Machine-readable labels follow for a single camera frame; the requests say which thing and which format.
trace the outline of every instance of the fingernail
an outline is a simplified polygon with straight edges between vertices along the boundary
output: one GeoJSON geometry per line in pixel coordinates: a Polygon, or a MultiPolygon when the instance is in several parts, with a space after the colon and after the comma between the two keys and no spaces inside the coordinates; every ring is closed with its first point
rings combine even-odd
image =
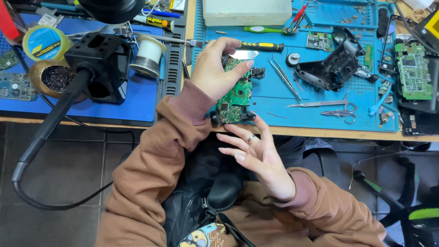
{"type": "Polygon", "coordinates": [[[237,153],[235,154],[236,161],[241,164],[245,160],[245,156],[243,154],[237,153]]]}
{"type": "Polygon", "coordinates": [[[255,64],[255,61],[253,61],[253,60],[247,61],[247,68],[251,68],[253,66],[253,64],[255,64]]]}

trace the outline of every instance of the bag strap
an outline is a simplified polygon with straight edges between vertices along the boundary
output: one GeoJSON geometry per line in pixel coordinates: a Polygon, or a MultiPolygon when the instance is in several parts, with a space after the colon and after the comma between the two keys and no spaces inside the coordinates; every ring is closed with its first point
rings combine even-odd
{"type": "Polygon", "coordinates": [[[236,240],[246,244],[248,247],[256,247],[254,243],[248,240],[239,230],[236,228],[235,224],[223,213],[217,214],[219,220],[224,223],[224,226],[230,231],[230,233],[235,237],[236,240]]]}

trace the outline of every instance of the blue silicone repair mat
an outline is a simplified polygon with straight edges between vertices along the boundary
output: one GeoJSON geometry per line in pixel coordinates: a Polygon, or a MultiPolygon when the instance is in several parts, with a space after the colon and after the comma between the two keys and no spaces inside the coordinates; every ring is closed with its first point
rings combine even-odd
{"type": "MultiPolygon", "coordinates": [[[[39,15],[30,14],[22,14],[22,17],[26,24],[31,24],[32,22],[37,23],[41,18],[39,15]]],[[[105,24],[102,22],[64,18],[57,28],[65,34],[72,34],[99,30],[104,26],[105,24]]],[[[157,27],[133,25],[133,29],[135,32],[163,35],[163,29],[157,27]]],[[[0,33],[0,54],[10,49],[11,46],[0,33]]],[[[35,61],[28,58],[24,53],[23,57],[25,57],[25,61],[29,67],[35,63],[35,61]]],[[[25,72],[20,64],[5,71],[14,73],[25,72]]],[[[81,103],[74,104],[67,112],[67,115],[152,122],[155,116],[156,95],[157,79],[135,74],[131,69],[126,91],[126,100],[121,105],[95,103],[90,99],[86,99],[81,103]]],[[[53,103],[57,101],[51,97],[49,97],[49,99],[53,103]]],[[[49,113],[51,109],[52,108],[48,106],[40,96],[36,101],[0,99],[0,110],[4,111],[49,113]]]]}
{"type": "MultiPolygon", "coordinates": [[[[374,66],[370,71],[372,74],[378,74],[377,61],[381,58],[381,50],[383,43],[381,39],[376,38],[376,30],[378,28],[378,9],[387,8],[388,13],[393,13],[393,5],[376,1],[348,1],[348,0],[319,0],[321,4],[310,1],[306,9],[306,18],[300,26],[309,24],[312,29],[301,28],[298,33],[291,36],[284,36],[280,33],[251,33],[245,32],[242,26],[205,26],[203,19],[202,0],[197,0],[197,11],[195,17],[195,33],[196,40],[213,40],[220,36],[232,37],[246,42],[271,42],[276,44],[285,44],[282,53],[274,52],[273,56],[281,65],[293,87],[303,99],[303,102],[342,100],[349,91],[347,100],[358,106],[356,122],[354,124],[346,124],[341,117],[325,116],[320,113],[323,111],[332,111],[343,109],[343,105],[320,106],[320,107],[294,107],[286,108],[286,105],[297,104],[297,100],[293,94],[287,89],[281,81],[272,66],[268,62],[269,52],[259,52],[254,59],[256,67],[265,67],[265,78],[262,80],[252,80],[253,90],[250,99],[249,109],[257,111],[269,125],[271,126],[287,126],[287,127],[310,127],[310,128],[326,128],[326,129],[342,129],[342,130],[362,130],[362,131],[387,131],[397,132],[399,130],[399,119],[397,110],[397,100],[394,95],[394,102],[391,104],[384,103],[384,112],[393,112],[393,116],[389,118],[387,123],[380,127],[378,114],[369,116],[368,108],[378,102],[378,89],[381,86],[381,80],[385,77],[380,75],[375,83],[370,83],[365,79],[353,76],[349,81],[345,82],[345,86],[339,92],[318,90],[312,87],[308,82],[299,80],[294,82],[292,69],[285,64],[285,58],[289,53],[299,53],[300,62],[310,62],[325,59],[330,53],[321,50],[305,48],[306,35],[309,31],[331,33],[332,28],[336,25],[342,25],[348,28],[353,34],[361,34],[361,46],[366,44],[372,45],[374,48],[373,61],[374,66]],[[366,6],[365,15],[358,13],[355,6],[366,6]],[[350,19],[353,15],[358,18],[350,24],[337,23],[344,18],[350,19]],[[225,31],[228,35],[217,34],[216,31],[225,31]]],[[[306,1],[291,1],[292,7],[300,10],[306,1]]],[[[292,18],[289,19],[285,26],[289,26],[297,11],[292,11],[292,18]]],[[[195,63],[200,48],[194,50],[193,64],[195,63]]],[[[364,56],[359,57],[360,64],[363,65],[364,56]]]]}

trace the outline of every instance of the red probe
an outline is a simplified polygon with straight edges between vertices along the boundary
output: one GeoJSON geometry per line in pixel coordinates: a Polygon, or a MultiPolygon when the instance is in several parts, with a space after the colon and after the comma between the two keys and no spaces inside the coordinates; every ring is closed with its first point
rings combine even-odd
{"type": "Polygon", "coordinates": [[[305,9],[306,9],[306,7],[308,6],[308,4],[309,4],[309,0],[308,0],[308,2],[306,3],[306,5],[303,6],[303,7],[299,10],[299,12],[297,12],[296,17],[294,17],[293,22],[292,22],[291,24],[293,24],[294,22],[296,22],[296,21],[297,21],[302,15],[303,15],[303,13],[305,12],[305,9]]]}

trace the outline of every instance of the hand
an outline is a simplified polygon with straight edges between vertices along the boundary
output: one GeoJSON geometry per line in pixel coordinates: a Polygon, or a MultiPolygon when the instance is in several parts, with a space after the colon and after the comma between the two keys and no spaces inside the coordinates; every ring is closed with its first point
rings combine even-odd
{"type": "Polygon", "coordinates": [[[240,149],[220,148],[219,151],[234,156],[240,165],[255,172],[270,196],[281,201],[290,201],[296,194],[295,184],[274,147],[270,128],[259,116],[253,122],[261,131],[261,139],[254,137],[247,143],[253,135],[251,132],[233,124],[226,124],[224,128],[240,138],[219,133],[216,134],[217,138],[240,149]]]}
{"type": "Polygon", "coordinates": [[[224,72],[221,65],[223,51],[233,55],[235,47],[239,47],[240,41],[232,38],[221,37],[218,40],[211,40],[198,54],[192,71],[191,82],[214,100],[221,97],[245,75],[255,63],[253,60],[245,61],[234,69],[224,72]]]}

